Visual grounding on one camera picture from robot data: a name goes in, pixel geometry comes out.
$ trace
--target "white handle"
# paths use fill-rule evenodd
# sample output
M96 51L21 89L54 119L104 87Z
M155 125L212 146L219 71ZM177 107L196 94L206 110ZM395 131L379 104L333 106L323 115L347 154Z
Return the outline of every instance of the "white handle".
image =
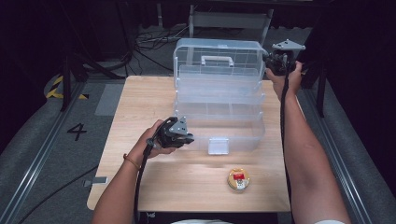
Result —
M174 58L174 85L175 88L177 89L177 85L178 85L178 67L177 67L177 57Z
M226 57L226 56L201 56L201 65L205 65L207 60L211 61L226 61L230 65L230 67L233 67L233 59L231 57Z

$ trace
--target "person's right hand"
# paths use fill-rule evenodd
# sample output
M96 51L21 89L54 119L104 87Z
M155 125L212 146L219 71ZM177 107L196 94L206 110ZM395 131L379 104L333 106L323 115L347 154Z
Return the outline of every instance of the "person's right hand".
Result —
M147 145L147 140L154 135L155 131L161 126L163 123L163 120L158 119L150 128L147 128L145 132L140 136L139 140L137 140L137 143L134 145L134 147L131 149L131 151L128 153L128 158L131 160L137 162L139 165L142 164L143 160L143 152L146 148ZM175 147L168 147L168 148L155 148L151 150L151 153L149 154L148 158L153 158L156 157L160 154L171 154L176 150Z
M295 95L300 89L302 67L303 64L296 61L296 68L289 74L289 89L287 94ZM280 100L282 97L283 86L285 85L285 76L275 76L269 68L265 69L265 74L267 75L268 79L273 82L273 88L277 95L277 99Z

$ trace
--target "plastic box lid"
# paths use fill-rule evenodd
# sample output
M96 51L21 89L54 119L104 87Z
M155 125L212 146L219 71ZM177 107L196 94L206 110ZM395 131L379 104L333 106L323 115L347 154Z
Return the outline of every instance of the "plastic box lid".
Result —
M262 103L263 54L255 41L180 39L174 52L177 100Z

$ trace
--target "wrist strap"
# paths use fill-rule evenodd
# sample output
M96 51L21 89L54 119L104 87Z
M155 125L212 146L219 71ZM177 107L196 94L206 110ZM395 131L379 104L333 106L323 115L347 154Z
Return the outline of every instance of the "wrist strap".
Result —
M140 171L140 166L139 166L135 161L129 159L129 158L128 158L128 155L127 155L126 153L124 153L123 158L124 158L125 160L127 160L127 161L130 161L131 164L133 164L133 165L136 167L137 171Z

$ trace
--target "forearm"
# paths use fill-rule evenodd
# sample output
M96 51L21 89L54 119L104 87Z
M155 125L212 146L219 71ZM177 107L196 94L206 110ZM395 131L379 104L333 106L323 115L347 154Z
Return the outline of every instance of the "forearm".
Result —
M99 199L92 223L132 223L136 178L137 168L125 160Z
M296 223L325 219L349 223L326 153L306 122L295 95L286 99L285 124L285 162Z
M295 174L293 179L303 178L305 184L322 175L323 170L330 172L323 147L306 122L293 94L285 100L285 159L288 169Z

